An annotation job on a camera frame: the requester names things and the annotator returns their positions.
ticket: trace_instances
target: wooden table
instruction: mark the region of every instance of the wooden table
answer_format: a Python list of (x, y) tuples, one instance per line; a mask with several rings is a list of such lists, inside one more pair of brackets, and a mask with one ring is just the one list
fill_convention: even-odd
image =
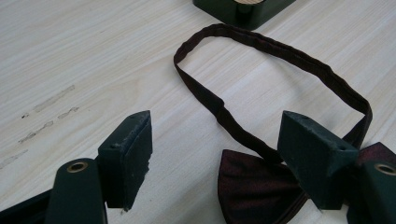
[[(132, 210), (107, 210), (109, 223), (225, 223), (221, 151), (254, 153), (173, 66), (182, 42), (218, 22), (191, 0), (1, 1), (0, 210), (50, 189), (62, 164), (96, 157), (125, 117), (150, 110), (150, 170)], [(363, 146), (396, 150), (396, 1), (299, 0), (256, 32), (330, 65), (371, 103)], [(229, 39), (205, 40), (181, 66), (271, 147), (283, 110), (339, 136), (361, 119), (317, 78)], [(309, 201), (290, 223), (345, 223), (346, 211)]]

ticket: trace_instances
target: metal grommet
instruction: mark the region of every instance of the metal grommet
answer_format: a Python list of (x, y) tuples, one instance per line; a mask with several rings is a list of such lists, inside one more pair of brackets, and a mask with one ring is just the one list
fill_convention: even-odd
[(80, 171), (85, 170), (88, 167), (88, 163), (85, 161), (78, 161), (75, 162), (71, 165), (69, 165), (69, 167), (67, 167), (67, 172), (69, 173), (78, 173)]
[(396, 169), (386, 164), (377, 163), (375, 169), (386, 175), (396, 175)]

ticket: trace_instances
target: black strap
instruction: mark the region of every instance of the black strap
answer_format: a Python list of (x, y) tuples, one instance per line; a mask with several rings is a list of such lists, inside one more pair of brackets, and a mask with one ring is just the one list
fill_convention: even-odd
[(364, 117), (343, 138), (352, 146), (356, 148), (361, 147), (363, 138), (373, 118), (370, 104), (366, 99), (354, 91), (342, 78), (337, 76), (329, 65), (308, 56), (300, 50), (263, 35), (226, 24), (214, 24), (199, 31), (188, 41), (183, 43), (175, 54), (174, 64), (180, 77), (192, 94), (216, 117), (218, 123), (240, 144), (256, 151), (266, 161), (272, 163), (282, 162), (276, 150), (268, 147), (262, 140), (245, 131), (235, 121), (231, 113), (224, 107), (223, 100), (178, 67), (177, 64), (180, 63), (201, 40), (209, 36), (229, 37), (239, 43), (281, 58), (318, 77), (347, 105), (364, 114)]

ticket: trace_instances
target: wood grain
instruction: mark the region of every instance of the wood grain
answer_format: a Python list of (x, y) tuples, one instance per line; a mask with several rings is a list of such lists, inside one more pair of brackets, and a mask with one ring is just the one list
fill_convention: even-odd
[[(225, 223), (221, 150), (253, 153), (172, 64), (182, 42), (217, 22), (192, 1), (1, 1), (0, 210), (50, 189), (62, 164), (94, 158), (126, 116), (149, 109), (150, 170), (132, 210), (107, 210), (109, 223)], [(396, 150), (396, 1), (296, 1), (257, 32), (330, 65), (372, 105), (363, 145)], [(316, 78), (229, 39), (207, 39), (181, 66), (271, 147), (283, 110), (339, 136), (361, 118)], [(290, 223), (346, 223), (346, 211), (308, 202)]]

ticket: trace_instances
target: dark red bow tie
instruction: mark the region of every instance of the dark red bow tie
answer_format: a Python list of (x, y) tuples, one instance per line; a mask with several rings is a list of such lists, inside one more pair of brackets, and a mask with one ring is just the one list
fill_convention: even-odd
[[(229, 37), (237, 42), (272, 54), (318, 77), (346, 104), (360, 111), (364, 117), (343, 138), (360, 148), (372, 120), (372, 110), (362, 96), (337, 76), (329, 65), (271, 38), (226, 24), (215, 24), (193, 35), (177, 50), (175, 67), (183, 82), (217, 119), (218, 123), (243, 146), (257, 152), (261, 158), (224, 150), (219, 169), (218, 195), (227, 223), (286, 223), (308, 199), (299, 187), (291, 170), (276, 150), (245, 131), (224, 107), (224, 102), (193, 77), (178, 67), (187, 54), (208, 36)], [(373, 159), (391, 160), (396, 156), (382, 144), (361, 151), (358, 163)]]

